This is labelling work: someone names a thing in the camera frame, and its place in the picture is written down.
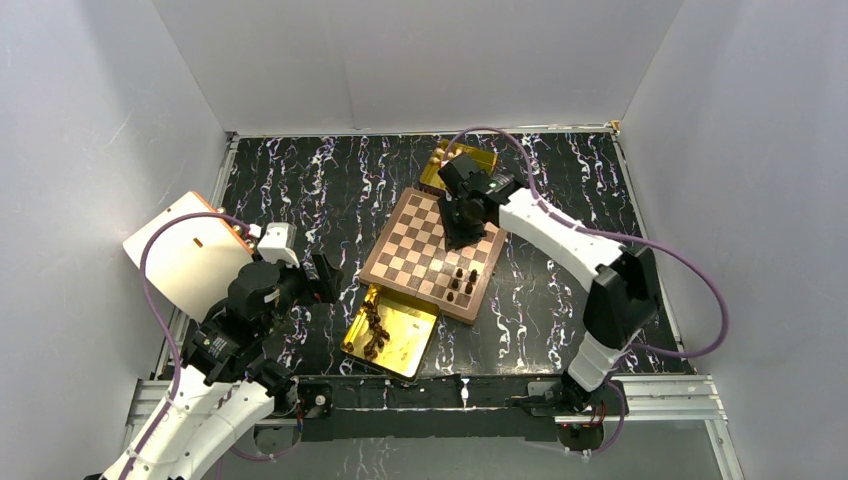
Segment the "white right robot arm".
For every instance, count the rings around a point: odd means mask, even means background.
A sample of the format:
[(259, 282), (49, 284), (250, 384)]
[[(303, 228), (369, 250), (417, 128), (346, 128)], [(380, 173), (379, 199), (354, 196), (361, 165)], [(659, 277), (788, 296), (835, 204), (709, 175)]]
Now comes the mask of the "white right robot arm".
[(480, 242), (485, 227), (492, 225), (547, 254), (587, 292), (583, 340), (560, 386), (548, 393), (546, 401), (577, 414), (590, 413), (601, 403), (601, 386), (616, 363), (661, 310), (653, 251), (584, 232), (525, 180), (490, 174), (466, 153), (444, 163), (438, 176), (446, 189), (439, 210), (447, 248)]

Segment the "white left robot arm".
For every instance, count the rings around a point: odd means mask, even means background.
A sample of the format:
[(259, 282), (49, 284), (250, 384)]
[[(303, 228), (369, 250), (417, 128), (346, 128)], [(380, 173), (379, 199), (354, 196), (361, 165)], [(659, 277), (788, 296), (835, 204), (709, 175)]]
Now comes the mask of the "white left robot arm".
[(100, 478), (198, 479), (257, 421), (293, 412), (296, 376), (263, 358), (263, 345), (293, 308), (337, 302), (342, 280), (323, 253), (301, 266), (243, 266), (226, 297), (190, 323), (155, 412)]

